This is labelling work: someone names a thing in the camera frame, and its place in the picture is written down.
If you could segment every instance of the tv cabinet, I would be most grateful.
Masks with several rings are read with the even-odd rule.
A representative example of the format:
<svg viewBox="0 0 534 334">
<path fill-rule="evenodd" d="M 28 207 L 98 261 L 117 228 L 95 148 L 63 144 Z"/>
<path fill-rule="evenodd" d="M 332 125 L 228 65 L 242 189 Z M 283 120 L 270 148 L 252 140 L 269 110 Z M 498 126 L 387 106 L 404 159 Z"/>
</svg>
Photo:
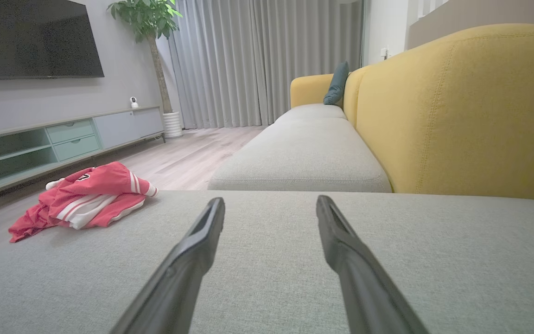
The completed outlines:
<svg viewBox="0 0 534 334">
<path fill-rule="evenodd" d="M 159 136 L 165 138 L 159 106 L 0 131 L 0 190 Z"/>
</svg>

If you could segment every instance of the television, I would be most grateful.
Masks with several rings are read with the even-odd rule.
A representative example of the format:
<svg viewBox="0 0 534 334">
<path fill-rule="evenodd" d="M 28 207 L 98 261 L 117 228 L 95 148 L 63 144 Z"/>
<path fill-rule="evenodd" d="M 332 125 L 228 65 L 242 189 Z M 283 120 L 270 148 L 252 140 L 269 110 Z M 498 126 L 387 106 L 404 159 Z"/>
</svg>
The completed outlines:
<svg viewBox="0 0 534 334">
<path fill-rule="evenodd" d="M 0 80 L 103 76 L 85 5 L 0 0 Z"/>
</svg>

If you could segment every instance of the potted plant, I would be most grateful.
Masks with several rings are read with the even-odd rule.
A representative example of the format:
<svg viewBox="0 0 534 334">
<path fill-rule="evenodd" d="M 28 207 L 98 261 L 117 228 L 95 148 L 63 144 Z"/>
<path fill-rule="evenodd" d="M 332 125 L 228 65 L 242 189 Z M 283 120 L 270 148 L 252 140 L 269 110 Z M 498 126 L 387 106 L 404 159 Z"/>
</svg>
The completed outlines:
<svg viewBox="0 0 534 334">
<path fill-rule="evenodd" d="M 162 63 L 155 43 L 155 40 L 162 35 L 168 38 L 171 32 L 178 30 L 174 16 L 182 17 L 182 15 L 176 11 L 175 0 L 123 0 L 108 5 L 107 10 L 110 10 L 113 19 L 117 19 L 118 16 L 129 23 L 135 34 L 136 43 L 145 39 L 148 40 L 158 79 L 159 92 L 162 97 L 167 134 L 169 138 L 180 137 L 182 135 L 180 118 L 178 113 L 172 112 Z"/>
</svg>

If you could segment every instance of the white plant pot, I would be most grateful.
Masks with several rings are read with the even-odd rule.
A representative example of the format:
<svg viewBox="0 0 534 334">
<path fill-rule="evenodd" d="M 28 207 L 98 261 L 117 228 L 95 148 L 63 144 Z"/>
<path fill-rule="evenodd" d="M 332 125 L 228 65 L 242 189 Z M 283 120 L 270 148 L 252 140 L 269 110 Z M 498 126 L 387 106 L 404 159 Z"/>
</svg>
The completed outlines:
<svg viewBox="0 0 534 334">
<path fill-rule="evenodd" d="M 183 135 L 183 129 L 180 127 L 180 112 L 164 114 L 164 129 L 166 130 L 166 138 L 176 138 Z"/>
</svg>

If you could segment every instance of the green drawer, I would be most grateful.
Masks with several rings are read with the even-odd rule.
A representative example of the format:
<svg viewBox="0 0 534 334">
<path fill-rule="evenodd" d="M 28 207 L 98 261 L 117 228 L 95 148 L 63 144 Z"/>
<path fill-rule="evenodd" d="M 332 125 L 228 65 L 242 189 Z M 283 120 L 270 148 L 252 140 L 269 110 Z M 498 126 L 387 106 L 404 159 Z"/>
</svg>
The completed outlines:
<svg viewBox="0 0 534 334">
<path fill-rule="evenodd" d="M 74 158 L 99 149 L 95 135 L 53 146 L 59 161 Z"/>
<path fill-rule="evenodd" d="M 85 135 L 93 135 L 94 128 L 89 120 L 65 123 L 48 127 L 46 131 L 53 144 L 66 140 L 76 139 Z"/>
</svg>

